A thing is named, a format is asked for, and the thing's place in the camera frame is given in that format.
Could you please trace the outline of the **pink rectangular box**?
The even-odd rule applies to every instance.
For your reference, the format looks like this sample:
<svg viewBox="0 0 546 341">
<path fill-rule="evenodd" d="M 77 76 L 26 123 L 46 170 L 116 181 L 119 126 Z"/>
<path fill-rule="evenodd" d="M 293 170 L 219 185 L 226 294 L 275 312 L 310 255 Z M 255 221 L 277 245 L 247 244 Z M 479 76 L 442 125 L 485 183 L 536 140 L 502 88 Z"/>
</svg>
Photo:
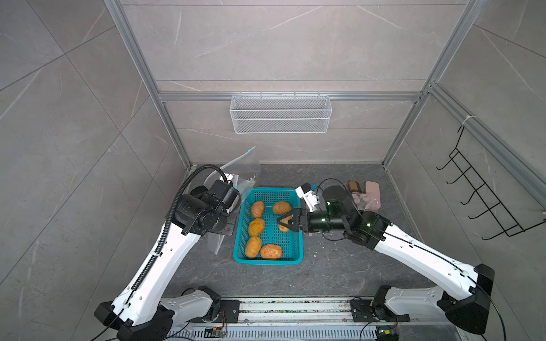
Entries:
<svg viewBox="0 0 546 341">
<path fill-rule="evenodd" d="M 381 207 L 379 184 L 376 182 L 367 181 L 365 183 L 365 194 L 368 198 L 365 209 L 367 211 L 378 212 Z"/>
</svg>

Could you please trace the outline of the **brown cylindrical bottle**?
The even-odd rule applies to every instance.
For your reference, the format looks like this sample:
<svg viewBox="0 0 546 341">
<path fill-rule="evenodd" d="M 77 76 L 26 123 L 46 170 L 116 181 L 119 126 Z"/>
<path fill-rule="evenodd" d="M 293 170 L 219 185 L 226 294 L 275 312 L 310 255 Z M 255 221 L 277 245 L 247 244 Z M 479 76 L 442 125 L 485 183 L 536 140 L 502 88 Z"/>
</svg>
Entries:
<svg viewBox="0 0 546 341">
<path fill-rule="evenodd" d="M 353 197 L 359 197 L 363 193 L 360 183 L 356 180 L 350 180 L 348 182 L 348 189 Z"/>
</svg>

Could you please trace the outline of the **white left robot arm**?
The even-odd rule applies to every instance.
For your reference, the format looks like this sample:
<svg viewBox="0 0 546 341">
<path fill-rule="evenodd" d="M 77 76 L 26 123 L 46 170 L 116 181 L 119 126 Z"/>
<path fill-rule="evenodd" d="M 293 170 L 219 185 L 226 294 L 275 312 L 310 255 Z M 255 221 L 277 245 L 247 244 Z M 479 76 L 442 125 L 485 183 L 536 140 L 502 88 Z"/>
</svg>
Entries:
<svg viewBox="0 0 546 341">
<path fill-rule="evenodd" d="M 189 251 L 205 234 L 233 232 L 233 204 L 240 193 L 230 181 L 191 193 L 180 188 L 152 251 L 135 277 L 113 301 L 101 303 L 95 318 L 116 330 L 118 340 L 165 340 L 171 329 L 194 319 L 215 321 L 221 297 L 202 286 L 176 298 L 164 298 L 166 287 Z"/>
</svg>

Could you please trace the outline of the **clear zipper bag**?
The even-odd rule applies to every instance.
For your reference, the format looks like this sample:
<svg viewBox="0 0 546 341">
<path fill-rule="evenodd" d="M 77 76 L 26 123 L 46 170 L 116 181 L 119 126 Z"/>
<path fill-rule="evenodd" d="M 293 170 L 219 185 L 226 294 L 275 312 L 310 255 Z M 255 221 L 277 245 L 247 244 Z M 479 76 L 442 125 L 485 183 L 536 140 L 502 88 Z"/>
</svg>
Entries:
<svg viewBox="0 0 546 341">
<path fill-rule="evenodd" d="M 214 255 L 219 253 L 220 247 L 223 244 L 224 238 L 232 236 L 235 228 L 237 227 L 237 221 L 239 217 L 239 210 L 231 212 L 227 216 L 227 225 L 225 228 L 219 231 L 219 233 L 209 232 L 207 236 L 207 248 L 208 251 Z"/>
<path fill-rule="evenodd" d="M 240 193 L 236 203 L 243 202 L 257 182 L 257 176 L 261 173 L 260 160 L 255 152 L 255 146 L 248 149 L 243 155 L 229 161 L 220 169 L 228 180 L 233 182 L 234 188 Z"/>
</svg>

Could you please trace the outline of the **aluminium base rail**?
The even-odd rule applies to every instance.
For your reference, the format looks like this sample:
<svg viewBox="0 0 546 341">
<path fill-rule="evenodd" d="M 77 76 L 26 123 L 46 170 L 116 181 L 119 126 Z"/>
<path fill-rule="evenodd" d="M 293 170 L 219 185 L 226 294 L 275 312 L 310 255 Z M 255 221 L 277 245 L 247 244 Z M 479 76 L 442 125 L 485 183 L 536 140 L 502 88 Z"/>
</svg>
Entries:
<svg viewBox="0 0 546 341">
<path fill-rule="evenodd" d="M 404 315 L 380 320 L 365 297 L 223 298 L 203 317 L 186 317 L 182 298 L 169 330 L 146 340 L 474 340 L 442 319 Z"/>
</svg>

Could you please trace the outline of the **wrinkled brown potato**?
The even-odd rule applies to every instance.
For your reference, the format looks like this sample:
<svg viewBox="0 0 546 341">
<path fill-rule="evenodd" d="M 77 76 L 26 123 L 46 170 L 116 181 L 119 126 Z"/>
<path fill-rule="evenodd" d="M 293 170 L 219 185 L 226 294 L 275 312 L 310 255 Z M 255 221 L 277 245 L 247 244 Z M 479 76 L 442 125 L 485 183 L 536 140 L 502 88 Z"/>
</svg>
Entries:
<svg viewBox="0 0 546 341">
<path fill-rule="evenodd" d="M 283 251 L 278 245 L 267 244 L 261 248 L 260 256 L 263 259 L 281 259 L 283 256 Z"/>
</svg>

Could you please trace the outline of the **teal plastic basket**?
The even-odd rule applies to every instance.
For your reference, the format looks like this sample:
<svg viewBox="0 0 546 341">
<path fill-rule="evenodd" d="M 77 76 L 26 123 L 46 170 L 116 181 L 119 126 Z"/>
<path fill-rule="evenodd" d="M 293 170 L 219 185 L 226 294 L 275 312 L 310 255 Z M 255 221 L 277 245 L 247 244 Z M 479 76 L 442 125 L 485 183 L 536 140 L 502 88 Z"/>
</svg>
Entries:
<svg viewBox="0 0 546 341">
<path fill-rule="evenodd" d="M 277 219 L 300 208 L 294 189 L 254 188 L 243 201 L 233 251 L 240 264 L 287 266 L 304 258 L 303 233 L 281 227 Z"/>
</svg>

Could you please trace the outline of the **smooth brown potato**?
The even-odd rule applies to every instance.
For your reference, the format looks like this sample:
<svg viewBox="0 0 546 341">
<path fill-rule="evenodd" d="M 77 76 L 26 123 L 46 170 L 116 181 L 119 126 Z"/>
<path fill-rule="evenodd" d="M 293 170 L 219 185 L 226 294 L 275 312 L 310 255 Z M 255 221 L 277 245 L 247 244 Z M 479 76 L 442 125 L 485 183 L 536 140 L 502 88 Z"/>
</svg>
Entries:
<svg viewBox="0 0 546 341">
<path fill-rule="evenodd" d="M 278 228 L 280 231 L 282 232 L 285 232 L 285 233 L 288 233 L 290 231 L 290 222 L 291 222 L 291 219 L 293 218 L 292 215 L 290 216 L 287 216 L 287 217 L 283 217 L 282 219 L 280 219 L 280 222 L 278 224 Z"/>
</svg>

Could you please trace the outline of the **long yellow potato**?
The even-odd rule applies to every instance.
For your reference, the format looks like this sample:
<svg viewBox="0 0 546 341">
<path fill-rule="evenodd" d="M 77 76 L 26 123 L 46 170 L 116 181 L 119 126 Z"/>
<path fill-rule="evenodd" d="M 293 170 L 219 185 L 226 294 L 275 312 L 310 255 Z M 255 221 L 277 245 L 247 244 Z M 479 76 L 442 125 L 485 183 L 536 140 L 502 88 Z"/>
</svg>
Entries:
<svg viewBox="0 0 546 341">
<path fill-rule="evenodd" d="M 245 247 L 245 256 L 249 259 L 254 259 L 262 248 L 262 240 L 259 237 L 252 236 L 247 241 Z"/>
</svg>

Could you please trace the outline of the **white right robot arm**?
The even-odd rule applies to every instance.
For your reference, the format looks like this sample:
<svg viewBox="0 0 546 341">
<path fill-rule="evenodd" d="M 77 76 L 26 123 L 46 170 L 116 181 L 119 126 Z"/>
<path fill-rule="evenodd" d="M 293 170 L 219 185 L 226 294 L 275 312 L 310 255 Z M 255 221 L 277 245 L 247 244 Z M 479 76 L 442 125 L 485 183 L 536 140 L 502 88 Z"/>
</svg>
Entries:
<svg viewBox="0 0 546 341">
<path fill-rule="evenodd" d="M 456 261 L 427 246 L 374 211 L 361 210 L 340 180 L 322 190 L 304 183 L 296 189 L 307 208 L 285 210 L 277 224 L 293 232 L 339 230 L 344 239 L 389 256 L 434 283 L 430 288 L 381 286 L 368 311 L 372 322 L 407 322 L 412 315 L 445 317 L 457 328 L 484 336 L 489 312 L 500 310 L 491 297 L 495 271 Z"/>
</svg>

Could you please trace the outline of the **pink dotted clear bag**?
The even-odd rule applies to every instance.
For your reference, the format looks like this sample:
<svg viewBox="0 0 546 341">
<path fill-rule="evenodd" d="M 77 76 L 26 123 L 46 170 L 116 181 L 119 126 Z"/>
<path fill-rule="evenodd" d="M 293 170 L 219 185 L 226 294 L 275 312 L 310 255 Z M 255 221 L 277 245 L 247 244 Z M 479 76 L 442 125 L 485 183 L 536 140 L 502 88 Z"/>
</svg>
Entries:
<svg viewBox="0 0 546 341">
<path fill-rule="evenodd" d="M 369 196 L 367 193 L 362 193 L 359 197 L 353 197 L 353 202 L 359 210 L 363 211 L 377 212 L 380 206 L 380 201 L 375 196 Z"/>
</svg>

